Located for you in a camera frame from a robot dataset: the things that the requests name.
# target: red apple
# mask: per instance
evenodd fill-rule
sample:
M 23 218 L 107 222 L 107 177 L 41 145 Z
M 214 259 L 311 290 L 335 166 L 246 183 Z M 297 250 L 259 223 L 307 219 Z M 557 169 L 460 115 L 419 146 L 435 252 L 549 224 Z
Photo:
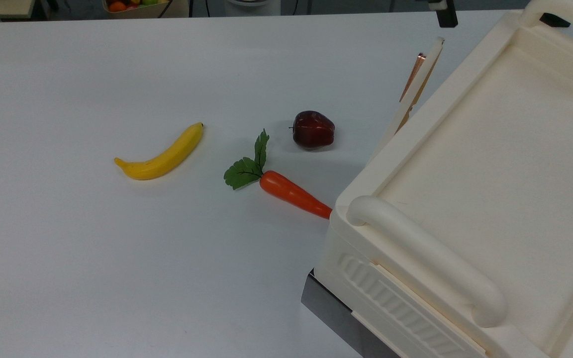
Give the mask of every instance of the red apple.
M 333 143 L 335 124 L 316 111 L 303 111 L 293 121 L 293 140 L 304 149 L 318 149 Z

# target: orange carrot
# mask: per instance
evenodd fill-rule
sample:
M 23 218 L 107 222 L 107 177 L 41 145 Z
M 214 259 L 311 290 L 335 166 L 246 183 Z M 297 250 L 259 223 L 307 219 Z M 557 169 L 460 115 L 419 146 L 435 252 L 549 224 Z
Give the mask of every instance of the orange carrot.
M 269 136 L 266 131 L 255 141 L 255 158 L 243 157 L 230 166 L 225 172 L 223 179 L 225 184 L 234 190 L 242 188 L 249 183 L 260 180 L 260 186 L 264 191 L 273 196 L 289 202 L 300 209 L 309 211 L 325 219 L 330 217 L 331 208 L 315 199 L 310 193 L 305 192 L 300 186 L 295 185 L 282 175 L 268 170 L 264 172 L 262 168 L 267 160 L 267 142 Z
M 271 195 L 309 211 L 309 213 L 326 219 L 330 217 L 331 208 L 280 173 L 273 172 L 273 170 L 264 172 L 260 178 L 260 187 Z

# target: fruit basket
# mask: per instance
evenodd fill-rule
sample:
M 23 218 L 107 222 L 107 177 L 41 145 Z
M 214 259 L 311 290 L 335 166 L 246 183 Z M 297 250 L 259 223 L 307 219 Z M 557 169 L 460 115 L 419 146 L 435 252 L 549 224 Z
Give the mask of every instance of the fruit basket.
M 402 357 L 573 358 L 573 39 L 544 13 L 573 0 L 505 14 L 336 201 L 314 274 Z
M 163 17 L 189 17 L 187 0 L 102 0 L 102 4 L 107 17 L 113 19 L 157 18 L 163 12 Z

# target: carrot leaves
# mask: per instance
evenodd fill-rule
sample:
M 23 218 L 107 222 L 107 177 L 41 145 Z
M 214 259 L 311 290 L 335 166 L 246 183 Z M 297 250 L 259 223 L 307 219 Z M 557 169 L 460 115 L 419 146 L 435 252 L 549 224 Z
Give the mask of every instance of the carrot leaves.
M 225 172 L 225 184 L 232 186 L 234 190 L 260 179 L 262 168 L 267 161 L 267 142 L 269 136 L 263 129 L 255 141 L 255 160 L 243 157 Z

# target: banana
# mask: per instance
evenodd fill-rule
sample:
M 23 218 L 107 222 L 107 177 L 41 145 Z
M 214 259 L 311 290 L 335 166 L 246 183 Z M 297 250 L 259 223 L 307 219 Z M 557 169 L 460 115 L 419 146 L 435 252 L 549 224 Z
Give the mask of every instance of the banana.
M 149 161 L 128 163 L 120 158 L 114 158 L 114 163 L 132 179 L 150 180 L 162 177 L 179 166 L 195 149 L 202 138 L 203 127 L 200 122 L 190 125 L 171 147 Z

